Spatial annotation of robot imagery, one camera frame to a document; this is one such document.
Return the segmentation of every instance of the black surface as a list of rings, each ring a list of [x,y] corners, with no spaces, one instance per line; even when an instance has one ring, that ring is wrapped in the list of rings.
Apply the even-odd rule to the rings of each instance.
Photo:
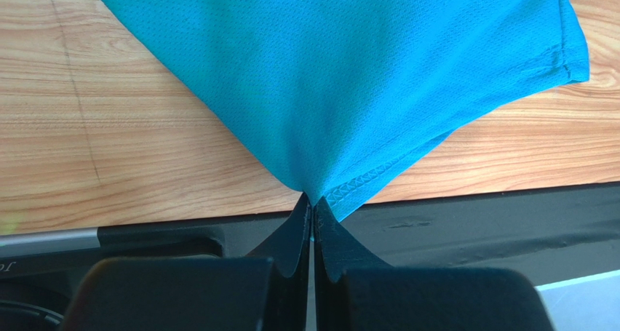
[[[54,331],[69,299],[39,287],[0,283],[0,330]]]
[[[62,330],[302,330],[310,215],[304,194],[291,216],[244,258],[99,262]]]
[[[365,205],[342,224],[394,266],[509,268],[535,285],[620,269],[620,183]]]
[[[553,331],[531,283],[489,268],[394,268],[314,208],[317,329]]]
[[[73,268],[89,267],[100,260],[112,257],[183,257],[191,255],[213,255],[221,257],[222,246],[208,237],[186,238],[180,235],[176,240],[162,237],[162,240],[119,241],[98,249],[74,250],[7,258],[15,262],[2,278],[33,276],[67,271]]]
[[[131,238],[153,243],[161,236],[170,243],[178,237],[213,235],[223,244],[225,257],[241,257],[287,215],[114,226],[101,228],[105,235],[100,239],[105,246],[118,247],[135,241]],[[342,224],[394,266],[511,268],[536,285],[620,269],[620,183],[365,205]],[[46,265],[58,271],[64,269],[63,260],[79,266],[88,257],[91,253],[46,255],[23,273],[49,271]],[[68,271],[71,289],[83,271]],[[313,315],[313,275],[309,284],[309,313]],[[309,330],[315,328],[313,321],[309,318]]]

